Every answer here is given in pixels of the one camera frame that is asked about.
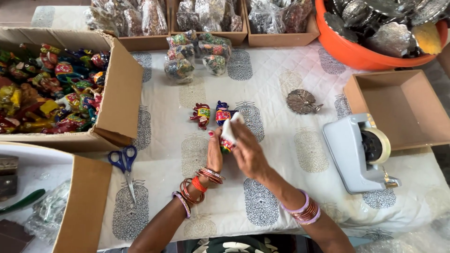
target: orange thread bracelet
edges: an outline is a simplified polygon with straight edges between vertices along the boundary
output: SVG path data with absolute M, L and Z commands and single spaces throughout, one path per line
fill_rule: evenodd
M 208 190 L 208 188 L 204 187 L 201 183 L 200 180 L 198 179 L 198 176 L 195 176 L 192 181 L 191 181 L 192 185 L 199 191 L 205 193 L 206 190 Z

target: red elephant figurine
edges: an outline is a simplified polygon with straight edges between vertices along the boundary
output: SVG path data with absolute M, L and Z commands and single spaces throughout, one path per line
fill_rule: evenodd
M 207 104 L 199 104 L 196 103 L 195 107 L 192 108 L 194 110 L 193 117 L 189 117 L 190 120 L 198 119 L 198 127 L 206 130 L 206 125 L 209 123 L 209 116 L 211 115 L 211 111 Z

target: cardboard box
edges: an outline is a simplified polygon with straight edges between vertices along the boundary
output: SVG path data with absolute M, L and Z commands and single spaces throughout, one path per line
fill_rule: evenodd
M 19 157 L 20 171 L 18 194 L 2 202 L 2 205 L 9 206 L 42 188 L 47 194 L 71 178 L 67 206 L 53 253 L 97 252 L 113 169 L 111 164 L 55 149 L 12 142 L 0 142 L 0 154 Z M 40 175 L 36 175 L 43 171 L 49 173 L 50 178 L 41 180 Z M 5 214 L 3 218 L 23 224 L 31 214 L 32 207 L 28 206 Z M 52 248 L 37 239 L 31 242 L 31 246 L 42 252 L 51 252 Z
M 392 150 L 450 144 L 450 119 L 422 70 L 354 74 L 352 113 L 370 113 Z
M 315 20 L 315 9 L 313 9 L 308 16 L 306 33 L 252 34 L 250 31 L 250 21 L 248 19 L 249 11 L 246 2 L 244 2 L 244 8 L 248 29 L 248 45 L 250 47 L 305 46 L 320 35 Z
M 128 50 L 128 52 L 134 51 L 149 51 L 149 50 L 164 50 L 169 49 L 169 43 L 166 38 L 170 36 L 170 5 L 167 0 L 166 3 L 166 21 L 167 21 L 167 35 L 153 35 L 153 36 L 137 36 L 137 37 L 119 37 L 120 42 Z
M 97 122 L 87 132 L 0 135 L 0 141 L 31 143 L 67 152 L 92 152 L 115 150 L 127 145 L 130 138 L 136 138 L 144 70 L 117 38 L 100 31 L 0 27 L 0 48 L 21 55 L 20 43 L 47 43 L 72 51 L 110 50 L 103 100 Z
M 171 18 L 171 34 L 179 34 L 182 33 L 180 29 L 178 28 L 178 22 L 176 21 L 176 13 L 178 12 L 178 6 L 180 5 L 180 0 L 174 0 L 174 6 L 172 8 L 172 18 Z M 231 44 L 233 46 L 239 46 L 244 41 L 245 37 L 247 37 L 247 25 L 246 25 L 246 12 L 244 11 L 244 1 L 238 0 L 237 2 L 237 9 L 235 10 L 236 14 L 241 16 L 242 19 L 242 32 L 209 32 L 212 35 L 220 36 L 224 38 L 228 38 L 231 40 Z

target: white cloth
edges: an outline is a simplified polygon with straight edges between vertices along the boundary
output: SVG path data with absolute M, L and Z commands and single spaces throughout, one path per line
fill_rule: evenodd
M 358 71 L 335 61 L 317 41 L 296 48 L 235 50 L 228 74 L 219 77 L 208 74 L 198 61 L 194 83 L 183 86 L 165 76 L 164 55 L 135 55 L 146 67 L 135 141 L 140 150 L 132 171 L 142 195 L 136 196 L 138 207 L 131 208 L 128 189 L 121 185 L 125 178 L 113 170 L 99 249 L 129 246 L 171 200 L 180 182 L 204 166 L 209 136 L 188 118 L 196 102 L 211 107 L 208 130 L 217 127 L 218 100 L 242 112 L 269 164 L 289 183 L 307 191 L 349 236 L 390 238 L 450 209 L 450 189 L 433 153 L 388 159 L 384 168 L 402 180 L 399 188 L 347 193 L 324 142 L 322 126 L 350 113 L 343 87 Z M 293 113 L 285 97 L 297 88 L 311 92 L 323 108 L 317 114 Z M 232 155 L 224 157 L 222 175 L 224 184 L 207 191 L 205 201 L 192 208 L 193 217 L 183 222 L 172 241 L 304 233 L 270 191 L 242 174 Z

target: lavender bangle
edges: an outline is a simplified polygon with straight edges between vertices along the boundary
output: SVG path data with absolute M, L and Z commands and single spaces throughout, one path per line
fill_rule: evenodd
M 186 213 L 187 213 L 186 219 L 191 218 L 191 208 L 189 208 L 187 201 L 183 198 L 183 196 L 181 195 L 181 193 L 179 191 L 172 192 L 172 197 L 175 197 L 175 196 L 177 196 L 180 199 L 181 203 L 183 204 L 184 208 L 186 209 Z
M 223 176 L 217 174 L 216 172 L 214 172 L 214 171 L 212 171 L 212 170 L 210 170 L 210 169 L 207 169 L 207 168 L 201 168 L 201 170 L 205 170 L 206 172 L 209 172 L 209 173 L 215 175 L 216 177 L 221 178 L 222 180 L 225 180 L 225 177 L 223 177 Z
M 305 191 L 301 190 L 301 189 L 297 189 L 297 190 L 299 190 L 300 192 L 302 192 L 305 195 L 305 197 L 306 197 L 305 205 L 302 208 L 298 209 L 298 210 L 289 210 L 283 205 L 283 203 L 281 203 L 281 207 L 284 210 L 286 210 L 287 212 L 289 212 L 289 213 L 291 213 L 291 212 L 303 212 L 309 205 L 309 196 L 308 196 L 308 194 Z
M 317 214 L 314 216 L 314 218 L 312 218 L 312 220 L 299 222 L 299 224 L 300 224 L 300 225 L 309 225 L 309 224 L 313 224 L 313 223 L 316 222 L 319 218 L 320 218 L 320 207 L 319 207 L 319 210 L 317 211 Z

